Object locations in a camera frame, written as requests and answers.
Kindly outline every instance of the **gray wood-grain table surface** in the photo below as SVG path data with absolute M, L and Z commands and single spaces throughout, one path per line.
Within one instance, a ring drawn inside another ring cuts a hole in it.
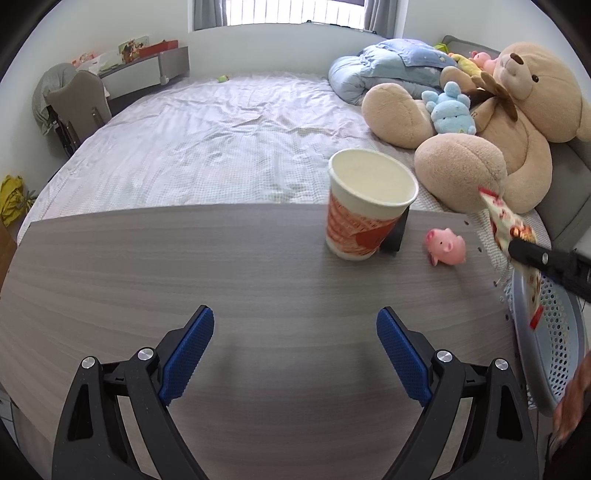
M 212 480 L 380 479 L 421 408 L 376 336 L 377 312 L 392 306 L 463 361 L 515 369 L 512 325 L 464 216 L 412 210 L 401 251 L 364 262 L 329 252 L 325 221 L 322 205 L 212 205 L 33 223 L 2 288 L 0 381 L 51 440 L 82 358 L 127 359 L 206 304 L 215 333 L 170 412 Z M 464 236 L 467 263 L 429 263 L 424 235 L 445 227 Z

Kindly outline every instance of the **orange cup pattern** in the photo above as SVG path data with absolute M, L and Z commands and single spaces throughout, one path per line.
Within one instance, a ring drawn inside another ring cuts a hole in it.
M 361 257 L 380 246 L 399 218 L 376 220 L 357 215 L 347 210 L 330 192 L 326 234 L 338 250 Z

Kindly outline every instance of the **blue plush toy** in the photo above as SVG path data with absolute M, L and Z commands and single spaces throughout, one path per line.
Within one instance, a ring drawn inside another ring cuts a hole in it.
M 439 95 L 426 91 L 421 98 L 438 134 L 476 134 L 476 124 L 470 116 L 470 99 L 456 82 L 447 82 Z

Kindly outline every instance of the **pink plush toy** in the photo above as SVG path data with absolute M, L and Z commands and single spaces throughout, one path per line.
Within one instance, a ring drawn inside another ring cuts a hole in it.
M 478 68 L 484 70 L 485 72 L 491 75 L 494 73 L 496 67 L 496 59 L 493 60 L 488 53 L 483 51 L 478 53 L 476 50 L 474 50 L 473 52 L 471 52 L 471 54 L 472 58 L 470 60 L 476 63 L 476 65 L 478 65 Z

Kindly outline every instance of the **laundry basket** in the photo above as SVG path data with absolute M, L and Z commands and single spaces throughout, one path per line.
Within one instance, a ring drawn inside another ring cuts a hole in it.
M 585 355 L 584 321 L 577 297 L 542 276 L 544 313 L 532 330 L 525 285 L 521 272 L 514 269 L 505 294 L 531 399 L 541 414 L 550 417 Z

